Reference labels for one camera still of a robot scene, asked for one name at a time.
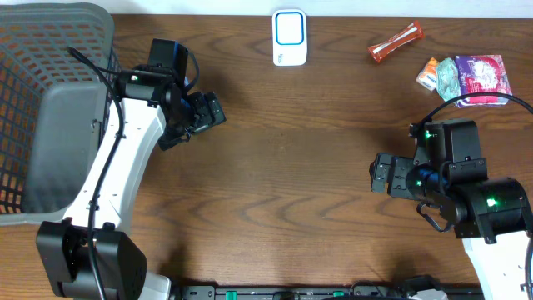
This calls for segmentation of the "teal green packet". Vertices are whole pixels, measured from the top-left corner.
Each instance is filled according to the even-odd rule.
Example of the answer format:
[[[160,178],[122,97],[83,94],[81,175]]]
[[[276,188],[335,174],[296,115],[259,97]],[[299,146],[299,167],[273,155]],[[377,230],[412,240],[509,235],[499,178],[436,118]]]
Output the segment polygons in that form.
[[[436,76],[437,93],[445,102],[461,95],[458,69],[453,59],[448,57],[441,61],[436,67]]]

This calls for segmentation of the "small orange juice carton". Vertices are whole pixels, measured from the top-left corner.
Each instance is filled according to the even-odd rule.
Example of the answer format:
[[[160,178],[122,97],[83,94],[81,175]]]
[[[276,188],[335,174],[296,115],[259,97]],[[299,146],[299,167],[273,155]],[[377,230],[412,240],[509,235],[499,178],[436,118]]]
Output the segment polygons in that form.
[[[437,71],[439,62],[433,57],[426,63],[416,77],[416,81],[429,91],[434,91],[437,84]]]

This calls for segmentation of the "floral red purple packet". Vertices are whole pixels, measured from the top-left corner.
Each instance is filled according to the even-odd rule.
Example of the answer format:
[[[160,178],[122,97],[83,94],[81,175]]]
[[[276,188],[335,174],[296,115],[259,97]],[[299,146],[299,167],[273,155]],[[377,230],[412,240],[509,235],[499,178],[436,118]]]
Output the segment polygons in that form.
[[[504,93],[511,95],[501,55],[455,56],[461,95],[471,93]]]

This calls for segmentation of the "orange snack bar wrapper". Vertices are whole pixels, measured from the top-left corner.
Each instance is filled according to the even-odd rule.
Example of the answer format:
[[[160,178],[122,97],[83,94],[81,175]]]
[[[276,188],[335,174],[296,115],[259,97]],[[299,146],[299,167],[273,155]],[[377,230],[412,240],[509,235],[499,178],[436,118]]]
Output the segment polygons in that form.
[[[418,21],[413,21],[401,32],[395,34],[385,42],[370,46],[367,50],[371,57],[377,63],[380,63],[386,56],[394,52],[399,47],[417,39],[422,39],[424,36],[425,34],[420,23]]]

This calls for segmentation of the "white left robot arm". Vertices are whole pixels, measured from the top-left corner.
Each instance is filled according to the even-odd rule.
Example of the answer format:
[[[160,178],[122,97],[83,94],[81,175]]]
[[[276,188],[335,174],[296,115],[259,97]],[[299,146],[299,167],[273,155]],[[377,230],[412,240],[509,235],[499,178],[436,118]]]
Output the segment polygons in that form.
[[[129,237],[137,191],[155,146],[186,143],[226,117],[214,92],[190,93],[170,71],[122,71],[113,87],[117,105],[91,170],[62,220],[42,222],[37,250],[58,297],[168,299],[171,280],[148,271]]]

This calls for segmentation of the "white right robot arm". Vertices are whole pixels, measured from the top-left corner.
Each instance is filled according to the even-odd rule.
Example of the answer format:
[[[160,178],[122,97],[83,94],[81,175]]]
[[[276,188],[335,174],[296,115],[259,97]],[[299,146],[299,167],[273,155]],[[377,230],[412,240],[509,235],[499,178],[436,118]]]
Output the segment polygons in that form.
[[[486,299],[532,297],[532,209],[512,177],[490,180],[484,159],[438,167],[379,153],[369,167],[371,190],[417,202],[437,232],[453,232]]]

